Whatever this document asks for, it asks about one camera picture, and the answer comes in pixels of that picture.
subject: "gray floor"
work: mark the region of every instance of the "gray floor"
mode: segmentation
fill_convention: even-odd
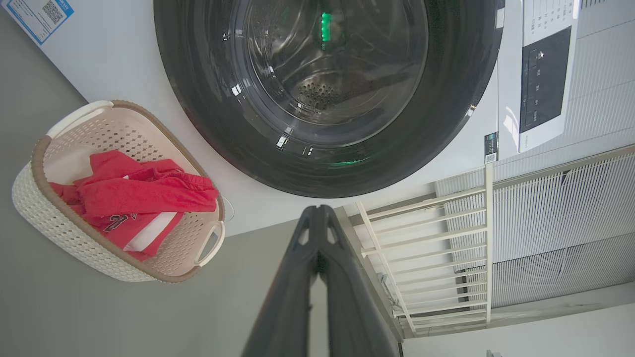
[[[37,139],[85,101],[3,9],[0,54],[0,356],[239,356],[294,223],[228,239],[176,285],[84,265],[19,216],[11,185]]]

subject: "washing machine door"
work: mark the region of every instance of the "washing machine door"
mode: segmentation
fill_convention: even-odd
[[[339,198],[404,179],[468,120],[500,44],[501,0],[154,3],[190,120],[276,189]]]

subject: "red clothing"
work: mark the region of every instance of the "red clothing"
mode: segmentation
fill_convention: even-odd
[[[137,163],[119,151],[90,156],[93,175],[74,185],[51,183],[53,190],[97,231],[123,249],[161,212],[178,212],[143,252],[128,252],[139,260],[155,256],[159,245],[183,217],[183,212],[214,212],[218,191],[211,180],[184,173],[167,159]]]

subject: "qr code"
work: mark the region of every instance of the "qr code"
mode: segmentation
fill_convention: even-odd
[[[48,15],[48,17],[53,21],[53,25],[57,25],[57,23],[64,17],[60,10],[57,9],[57,6],[53,4],[53,0],[49,0],[46,5],[42,8],[44,12]]]
[[[498,154],[497,152],[493,152],[489,155],[485,155],[485,163],[488,164],[488,163],[492,163],[496,161],[498,156],[497,154]]]

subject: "label sticker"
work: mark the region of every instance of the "label sticker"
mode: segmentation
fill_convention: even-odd
[[[6,8],[39,44],[74,12],[66,0],[10,0]]]
[[[498,132],[485,135],[485,164],[498,160]]]

